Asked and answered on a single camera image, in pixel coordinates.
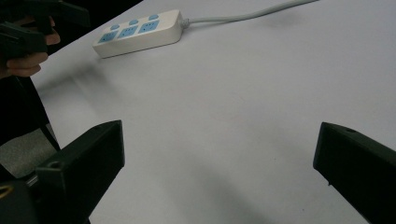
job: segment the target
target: robotic arm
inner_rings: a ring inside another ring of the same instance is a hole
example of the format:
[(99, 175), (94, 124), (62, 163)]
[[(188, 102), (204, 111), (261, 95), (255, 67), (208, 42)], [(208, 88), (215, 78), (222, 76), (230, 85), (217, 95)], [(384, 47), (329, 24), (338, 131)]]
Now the robotic arm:
[[(37, 31), (12, 23), (27, 15), (34, 17)], [(84, 27), (91, 25), (87, 9), (61, 0), (0, 0), (0, 51), (5, 58), (46, 52), (44, 36), (52, 33), (50, 16), (61, 17)]]

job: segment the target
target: power cord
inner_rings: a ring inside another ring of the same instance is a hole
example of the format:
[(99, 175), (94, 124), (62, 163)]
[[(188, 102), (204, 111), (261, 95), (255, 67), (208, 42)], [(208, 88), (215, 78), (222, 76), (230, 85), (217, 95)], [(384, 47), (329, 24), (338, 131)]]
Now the power cord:
[(318, 0), (295, 0), (295, 1), (290, 1), (286, 3), (279, 4), (274, 7), (268, 7), (267, 9), (260, 10), (257, 12), (249, 13), (246, 15), (240, 15), (240, 16), (231, 16), (231, 17), (209, 17), (209, 18), (198, 18), (198, 19), (183, 19), (179, 21), (180, 26), (183, 29), (188, 28), (191, 24), (193, 23), (198, 23), (198, 22), (232, 22), (232, 21), (245, 21), (245, 20), (250, 20), (254, 18), (258, 18), (261, 16), (265, 16), (271, 13), (275, 13), (290, 7), (297, 7), (299, 5), (311, 3), (311, 2), (316, 2)]

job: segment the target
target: white surface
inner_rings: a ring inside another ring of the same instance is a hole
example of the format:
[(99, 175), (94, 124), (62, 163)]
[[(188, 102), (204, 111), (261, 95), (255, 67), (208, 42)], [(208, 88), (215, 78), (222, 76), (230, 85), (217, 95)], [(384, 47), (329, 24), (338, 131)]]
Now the white surface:
[(92, 48), (130, 18), (281, 2), (146, 0), (43, 64), (33, 81), (61, 147), (123, 123), (126, 166), (92, 224), (367, 223), (312, 162), (322, 121), (396, 148), (396, 1), (321, 0), (192, 25), (176, 44), (108, 59)]
[[(173, 44), (181, 38), (183, 30), (179, 24), (179, 21), (182, 20), (179, 10), (172, 9), (152, 15), (157, 18), (151, 18), (151, 15), (145, 18), (130, 18), (128, 21), (105, 28), (93, 41), (93, 49), (101, 58), (107, 58)], [(154, 22), (157, 23), (155, 29), (144, 31), (145, 27)], [(125, 36), (125, 30), (135, 31)], [(108, 35), (114, 36), (113, 39), (103, 41)]]

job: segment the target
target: power strip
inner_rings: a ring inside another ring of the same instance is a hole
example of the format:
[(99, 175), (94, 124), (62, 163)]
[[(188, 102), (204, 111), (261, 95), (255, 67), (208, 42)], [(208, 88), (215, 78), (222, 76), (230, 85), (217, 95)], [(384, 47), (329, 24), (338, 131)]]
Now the power strip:
[(290, 7), (316, 2), (318, 0), (292, 0), (264, 10), (240, 16), (183, 19), (180, 10), (174, 9), (138, 20), (130, 20), (107, 27), (92, 46), (102, 58), (152, 49), (176, 43), (184, 29), (198, 22), (232, 22), (250, 20)]
[(92, 44), (101, 58), (176, 43), (183, 32), (178, 9), (114, 24)]

